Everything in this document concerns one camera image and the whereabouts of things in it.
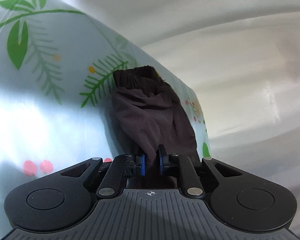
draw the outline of metal screw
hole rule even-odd
[[[187,190],[188,194],[192,195],[192,196],[199,196],[203,193],[202,189],[198,188],[198,187],[191,187]]]
[[[114,190],[109,187],[104,187],[101,190],[99,190],[99,194],[103,196],[110,196],[114,193]]]

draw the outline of ribbed rubber surface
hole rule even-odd
[[[125,189],[114,199],[101,200],[82,223],[56,233],[14,229],[6,240],[297,240],[290,231],[244,233],[219,222],[201,200],[172,190]]]

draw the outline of yellow dot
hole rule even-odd
[[[93,66],[90,66],[90,67],[89,67],[89,71],[90,71],[91,73],[95,73],[95,72],[96,72],[96,70],[94,69]]]
[[[60,61],[61,60],[61,56],[59,54],[55,54],[55,55],[53,55],[52,59],[54,61]]]

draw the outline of green branch print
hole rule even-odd
[[[28,63],[32,60],[33,57],[36,57],[36,65],[32,70],[32,73],[37,73],[39,71],[39,75],[36,79],[36,82],[40,82],[44,77],[45,81],[41,86],[41,90],[45,93],[45,96],[48,96],[51,92],[53,93],[56,101],[61,105],[61,98],[59,96],[59,92],[65,92],[60,86],[58,86],[55,82],[61,81],[62,78],[60,75],[62,72],[59,70],[61,67],[57,64],[51,63],[49,60],[45,59],[45,57],[49,56],[52,58],[55,54],[51,53],[52,51],[58,50],[55,47],[48,45],[48,43],[52,43],[52,40],[40,39],[36,38],[35,35],[45,34],[43,32],[34,33],[31,29],[39,29],[45,30],[45,28],[38,27],[35,25],[30,25],[29,28],[29,36],[30,36],[30,44],[29,49],[32,50],[32,53],[29,55],[25,63]]]
[[[89,71],[95,75],[88,75],[85,79],[86,84],[84,86],[90,90],[90,92],[82,92],[80,95],[85,96],[85,100],[81,104],[81,108],[84,107],[88,101],[91,101],[93,106],[96,106],[98,99],[107,95],[106,90],[111,92],[114,87],[114,81],[112,72],[116,70],[126,70],[128,61],[122,61],[116,55],[111,54],[104,60],[98,60],[97,63],[92,63],[93,66],[89,67]]]
[[[42,10],[42,11],[34,11],[34,12],[29,12],[29,13],[23,13],[19,14],[15,17],[12,17],[4,22],[0,23],[0,28],[3,26],[14,22],[15,20],[18,20],[23,17],[31,16],[31,15],[36,15],[36,14],[44,14],[44,13],[77,13],[77,14],[84,14],[83,12],[76,11],[76,10],[64,10],[64,9],[53,9],[53,10]]]
[[[36,82],[40,82],[45,78],[41,86],[41,90],[45,95],[53,93],[56,101],[61,105],[61,98],[59,93],[64,90],[56,83],[61,81],[60,66],[51,63],[47,56],[56,56],[57,54],[51,53],[57,48],[50,46],[48,43],[53,42],[45,39],[39,39],[36,36],[45,35],[46,33],[34,32],[30,29],[45,30],[45,28],[33,26],[28,21],[36,22],[31,18],[33,15],[46,14],[46,13],[75,13],[84,14],[76,10],[66,9],[51,9],[43,10],[47,0],[2,0],[0,6],[6,10],[21,12],[21,14],[11,17],[6,21],[0,22],[0,28],[13,23],[7,39],[7,53],[17,70],[19,70],[23,63],[30,62],[34,57],[36,58],[36,65],[32,73],[39,72]]]
[[[124,38],[123,36],[118,34],[115,38],[115,43],[113,44],[110,41],[110,39],[103,33],[103,31],[100,30],[100,28],[95,24],[93,19],[91,19],[89,16],[87,16],[87,18],[91,22],[91,24],[98,30],[98,32],[101,34],[101,36],[108,42],[108,44],[113,49],[113,51],[117,55],[117,57],[120,60],[125,60],[126,59],[129,62],[128,63],[128,68],[135,68],[135,67],[139,66],[139,63],[137,62],[135,57],[130,55],[128,52],[124,51],[127,48],[128,44],[129,44],[129,41],[126,38]]]

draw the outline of crosshair symbol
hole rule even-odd
[[[146,194],[149,195],[149,196],[151,197],[151,196],[154,196],[154,195],[157,194],[157,193],[154,193],[153,191],[149,191],[149,192],[147,192]]]

